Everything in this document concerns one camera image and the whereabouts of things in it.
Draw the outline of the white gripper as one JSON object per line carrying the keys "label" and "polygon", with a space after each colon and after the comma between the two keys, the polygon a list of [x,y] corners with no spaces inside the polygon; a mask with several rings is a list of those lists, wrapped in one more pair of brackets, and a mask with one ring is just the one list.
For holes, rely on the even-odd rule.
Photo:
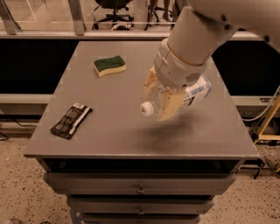
{"label": "white gripper", "polygon": [[[206,70],[207,65],[191,65],[179,59],[169,48],[165,38],[158,48],[154,58],[154,66],[147,73],[143,85],[143,97],[152,100],[161,87],[185,88],[193,86]],[[169,120],[176,115],[186,98],[186,93],[172,93],[170,90],[159,94],[159,121]]]}

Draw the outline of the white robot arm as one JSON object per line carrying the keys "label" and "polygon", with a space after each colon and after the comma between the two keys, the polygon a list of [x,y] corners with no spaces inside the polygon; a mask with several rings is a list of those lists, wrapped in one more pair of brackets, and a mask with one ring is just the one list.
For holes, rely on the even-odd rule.
{"label": "white robot arm", "polygon": [[280,0],[188,0],[154,58],[143,85],[144,116],[159,121],[207,97],[203,74],[214,51],[238,29],[247,29],[280,48]]}

